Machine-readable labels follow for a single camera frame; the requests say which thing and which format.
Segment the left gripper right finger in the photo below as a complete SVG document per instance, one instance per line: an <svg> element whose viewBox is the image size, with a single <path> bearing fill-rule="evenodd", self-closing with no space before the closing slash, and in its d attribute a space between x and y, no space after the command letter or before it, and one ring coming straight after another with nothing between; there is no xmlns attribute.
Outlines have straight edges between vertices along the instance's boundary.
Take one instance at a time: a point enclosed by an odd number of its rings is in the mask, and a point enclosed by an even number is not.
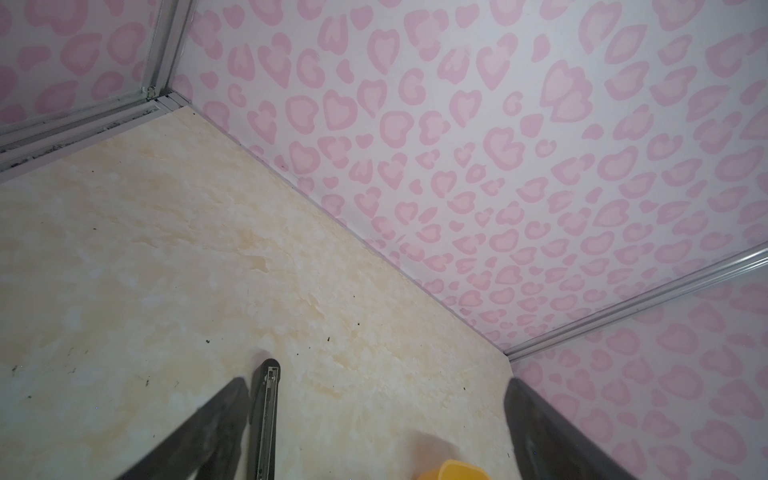
<svg viewBox="0 0 768 480"><path fill-rule="evenodd" d="M519 378L508 383L504 411L524 480L635 480Z"/></svg>

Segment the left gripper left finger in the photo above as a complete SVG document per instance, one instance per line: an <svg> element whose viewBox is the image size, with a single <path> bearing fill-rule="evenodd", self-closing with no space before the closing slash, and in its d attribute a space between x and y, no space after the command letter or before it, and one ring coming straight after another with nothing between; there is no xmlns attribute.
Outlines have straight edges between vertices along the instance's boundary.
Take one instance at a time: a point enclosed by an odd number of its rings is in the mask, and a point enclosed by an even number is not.
<svg viewBox="0 0 768 480"><path fill-rule="evenodd" d="M121 479L232 479L241 456L249 390L236 377Z"/></svg>

